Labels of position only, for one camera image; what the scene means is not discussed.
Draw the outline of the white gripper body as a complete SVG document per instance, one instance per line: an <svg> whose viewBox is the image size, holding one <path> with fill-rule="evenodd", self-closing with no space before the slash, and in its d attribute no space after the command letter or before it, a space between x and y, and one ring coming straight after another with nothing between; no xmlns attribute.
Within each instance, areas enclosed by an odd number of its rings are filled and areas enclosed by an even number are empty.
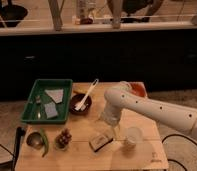
<svg viewBox="0 0 197 171"><path fill-rule="evenodd" d="M122 109L107 102L100 117L110 126L115 127L121 120Z"/></svg>

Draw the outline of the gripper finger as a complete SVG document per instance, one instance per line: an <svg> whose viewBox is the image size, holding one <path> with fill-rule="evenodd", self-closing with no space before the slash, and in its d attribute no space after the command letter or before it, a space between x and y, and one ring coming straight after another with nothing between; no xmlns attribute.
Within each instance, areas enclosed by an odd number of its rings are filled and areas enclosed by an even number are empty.
<svg viewBox="0 0 197 171"><path fill-rule="evenodd" d="M111 126L111 129L114 134L114 138L119 139L120 138L120 124L116 126Z"/></svg>

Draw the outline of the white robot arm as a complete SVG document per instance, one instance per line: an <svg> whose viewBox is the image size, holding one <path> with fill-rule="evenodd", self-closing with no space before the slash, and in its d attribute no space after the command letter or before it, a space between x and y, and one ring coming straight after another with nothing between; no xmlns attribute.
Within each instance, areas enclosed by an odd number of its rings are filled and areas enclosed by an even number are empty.
<svg viewBox="0 0 197 171"><path fill-rule="evenodd" d="M171 127L197 140L197 109L136 96L132 86L121 81L105 90L106 104L101 118L110 126L117 126L122 110L128 109Z"/></svg>

